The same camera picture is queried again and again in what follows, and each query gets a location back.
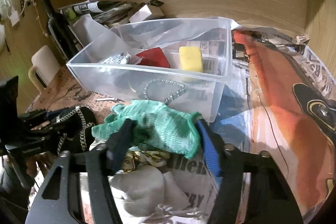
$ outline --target wine bottle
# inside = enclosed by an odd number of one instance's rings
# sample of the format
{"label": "wine bottle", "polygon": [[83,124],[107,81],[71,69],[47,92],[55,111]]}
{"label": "wine bottle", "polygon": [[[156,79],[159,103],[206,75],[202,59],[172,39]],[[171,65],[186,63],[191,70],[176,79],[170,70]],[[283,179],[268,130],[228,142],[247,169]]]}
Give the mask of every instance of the wine bottle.
{"label": "wine bottle", "polygon": [[60,50],[64,53],[66,58],[70,60],[78,53],[76,44],[80,43],[71,32],[65,17],[55,12],[50,0],[42,0],[42,4],[49,17],[49,31]]}
{"label": "wine bottle", "polygon": [[77,15],[84,15],[84,14],[99,14],[106,12],[118,5],[121,2],[119,1],[98,1],[98,0],[87,0],[81,3],[72,4],[69,6],[65,6],[60,8],[61,14],[65,15],[68,14],[69,8],[71,9],[72,13],[76,13]]}

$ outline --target black bottle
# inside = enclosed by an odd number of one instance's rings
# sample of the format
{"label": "black bottle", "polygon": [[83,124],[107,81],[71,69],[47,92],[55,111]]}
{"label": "black bottle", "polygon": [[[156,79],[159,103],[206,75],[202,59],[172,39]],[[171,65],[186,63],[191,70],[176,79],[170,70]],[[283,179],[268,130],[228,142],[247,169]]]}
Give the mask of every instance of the black bottle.
{"label": "black bottle", "polygon": [[79,42],[71,32],[65,17],[55,12],[50,0],[41,1],[49,17],[49,31],[62,53],[70,60],[78,53],[76,44],[79,45]]}

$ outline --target white box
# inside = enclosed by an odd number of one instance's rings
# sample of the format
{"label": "white box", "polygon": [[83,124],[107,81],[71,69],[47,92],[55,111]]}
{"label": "white box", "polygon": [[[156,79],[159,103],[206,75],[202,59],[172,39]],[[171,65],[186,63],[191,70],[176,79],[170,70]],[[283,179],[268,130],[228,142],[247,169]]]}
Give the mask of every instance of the white box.
{"label": "white box", "polygon": [[144,20],[159,19],[164,16],[160,7],[152,6],[146,4],[139,11],[137,11],[133,16],[130,17],[130,23],[141,22]]}

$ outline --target white cloth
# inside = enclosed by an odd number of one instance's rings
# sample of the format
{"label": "white cloth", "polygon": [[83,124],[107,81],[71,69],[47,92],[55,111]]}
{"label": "white cloth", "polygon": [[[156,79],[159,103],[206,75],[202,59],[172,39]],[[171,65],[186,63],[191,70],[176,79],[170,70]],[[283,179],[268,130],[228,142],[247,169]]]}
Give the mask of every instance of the white cloth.
{"label": "white cloth", "polygon": [[130,173],[110,177],[111,191],[124,224],[140,224],[149,218],[166,215],[187,215],[188,197],[178,187],[170,172],[162,174],[150,165],[140,165]]}

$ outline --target red object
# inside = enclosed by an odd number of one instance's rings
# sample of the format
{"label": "red object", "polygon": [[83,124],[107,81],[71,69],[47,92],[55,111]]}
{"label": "red object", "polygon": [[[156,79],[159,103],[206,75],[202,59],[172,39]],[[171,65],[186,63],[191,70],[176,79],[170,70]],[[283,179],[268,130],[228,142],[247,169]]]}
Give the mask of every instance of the red object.
{"label": "red object", "polygon": [[164,55],[161,48],[151,48],[150,50],[145,50],[138,53],[136,56],[143,57],[139,65],[170,68],[170,64]]}

